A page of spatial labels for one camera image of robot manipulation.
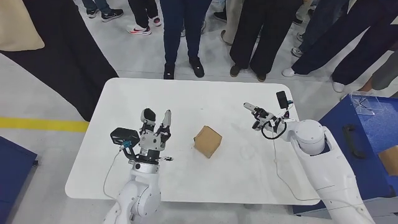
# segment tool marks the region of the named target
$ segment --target sneaker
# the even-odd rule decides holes
[[[256,75],[257,76],[257,80],[259,80],[259,82],[264,82],[267,78],[267,75]]]
[[[221,31],[221,40],[222,40],[223,42],[225,42],[226,45],[232,46],[232,44],[230,44],[229,42],[226,42],[226,41],[224,40],[225,32],[226,32],[225,30]]]
[[[338,82],[333,82],[332,83],[333,89],[337,92],[337,93],[341,93],[342,91],[344,91],[345,85],[338,83]]]
[[[156,27],[159,27],[162,25],[162,21],[160,20],[160,18],[158,16],[151,18],[151,20]]]
[[[111,12],[108,14],[101,13],[103,22],[109,22],[110,20],[121,17],[122,15],[123,15],[122,9],[112,9]]]
[[[284,77],[293,77],[296,73],[292,68],[286,68],[284,71],[282,71],[282,75]]]
[[[231,75],[231,77],[237,77],[239,75],[240,71],[241,71],[241,68],[239,66],[237,66],[236,64],[234,64],[231,67],[231,70],[229,71],[229,74]]]
[[[215,19],[220,20],[221,22],[226,22],[226,12],[214,12],[213,16]]]
[[[95,10],[86,10],[88,18],[96,17],[98,11],[100,11],[98,8]]]
[[[169,65],[165,64],[164,65],[164,73],[163,73],[163,79],[164,80],[174,80],[174,70],[175,70],[175,65]]]
[[[139,25],[136,26],[127,26],[126,29],[130,34],[134,35],[151,35],[152,31],[150,30],[150,27],[142,28]]]
[[[300,42],[304,42],[303,34],[300,34],[300,33],[298,32],[297,35],[296,35],[296,38],[297,38],[297,40],[299,40]]]
[[[293,20],[293,23],[295,25],[300,26],[303,23],[303,20],[298,19],[297,17],[295,17],[295,19]]]
[[[292,55],[294,55],[295,57],[301,57],[303,55],[303,52],[299,48],[295,48],[295,47],[292,48],[290,53],[292,53]]]
[[[193,72],[198,78],[202,78],[205,76],[205,70],[203,69],[203,66],[201,65],[200,59],[198,57],[189,58],[189,63],[191,64]]]

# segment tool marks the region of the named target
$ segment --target small brown box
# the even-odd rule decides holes
[[[380,152],[379,157],[389,175],[398,175],[398,145]]]
[[[223,137],[213,129],[204,126],[198,135],[193,138],[195,141],[194,147],[207,158],[210,158],[217,150],[218,146],[220,146],[222,138]]]

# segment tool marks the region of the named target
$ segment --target black shoe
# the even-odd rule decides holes
[[[293,20],[293,23],[300,26],[303,23],[303,20],[298,19],[297,17]]]
[[[95,9],[95,10],[86,10],[87,16],[88,16],[89,18],[94,18],[94,17],[97,16],[97,12],[98,12],[98,11],[100,11],[98,8]]]
[[[238,66],[238,65],[233,65],[232,67],[231,67],[231,70],[229,71],[229,74],[232,76],[232,77],[237,77],[238,75],[239,75],[239,72],[241,71],[241,68]]]
[[[214,18],[220,20],[221,22],[226,22],[226,13],[225,12],[214,12]]]
[[[267,78],[267,75],[257,75],[257,80],[259,80],[259,82],[264,82]]]
[[[122,15],[123,15],[122,9],[112,9],[109,14],[101,13],[103,22],[109,22],[110,20],[121,17]]]
[[[203,66],[201,65],[200,59],[198,57],[189,58],[189,63],[191,64],[193,72],[198,78],[202,78],[205,76],[205,70],[203,69]]]
[[[174,69],[175,65],[169,65],[165,64],[164,65],[164,73],[163,73],[163,79],[164,80],[174,80]]]

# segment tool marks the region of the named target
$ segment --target gray floor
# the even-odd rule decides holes
[[[100,17],[88,19],[80,0],[75,0],[86,24],[99,47],[121,77],[162,78],[164,48],[162,27],[153,27],[150,36],[133,36],[125,31],[126,24],[134,22],[127,0],[108,0],[113,8],[122,8],[125,15],[109,23],[102,23]],[[200,57],[206,76],[201,80],[226,82],[257,82],[250,71],[231,78],[229,68],[232,64],[227,48],[220,40],[224,23],[211,17],[221,7],[212,4],[208,11],[207,28],[202,37]],[[280,73],[295,59],[290,54],[297,45],[295,34],[302,27],[293,25],[287,35],[274,67],[268,74],[266,83],[281,83],[292,91],[300,119],[319,120],[334,105],[342,93],[335,93],[331,86],[330,74],[336,64],[354,47],[353,41],[330,63],[307,77],[285,78]],[[358,89],[388,57],[385,54],[374,66],[352,85],[346,93]],[[197,80],[187,59],[187,46],[182,39],[178,55],[176,79]],[[6,57],[0,56],[0,116],[17,118],[43,118],[81,120],[77,111],[54,91],[17,66]],[[390,96],[398,90],[398,81],[390,88],[380,92]],[[39,155],[40,166],[29,176],[8,223],[12,224],[67,224],[101,223],[113,204],[111,200],[76,200],[65,195],[64,186],[83,139],[83,133],[56,131],[31,131],[0,129],[4,136]],[[160,211],[148,223],[331,223],[292,215],[288,206],[263,205],[250,210],[235,204],[196,204],[163,203]]]

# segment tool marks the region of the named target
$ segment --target table top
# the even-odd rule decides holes
[[[71,198],[108,199],[103,183],[118,152],[109,134],[117,127],[138,130],[141,111],[151,108],[158,124],[167,109],[172,112],[172,137],[160,153],[174,158],[160,162],[162,201],[316,204],[316,200],[296,200],[277,177],[273,142],[251,129],[255,120],[243,107],[249,102],[279,113],[278,91],[292,99],[290,90],[279,84],[111,79],[105,84],[65,191]],[[290,117],[298,119],[294,106]],[[204,125],[223,137],[210,159],[193,148],[193,138]],[[276,139],[275,146],[279,174],[295,195],[318,198],[291,144]],[[127,158],[118,156],[106,182],[108,194],[117,196],[130,168]]]

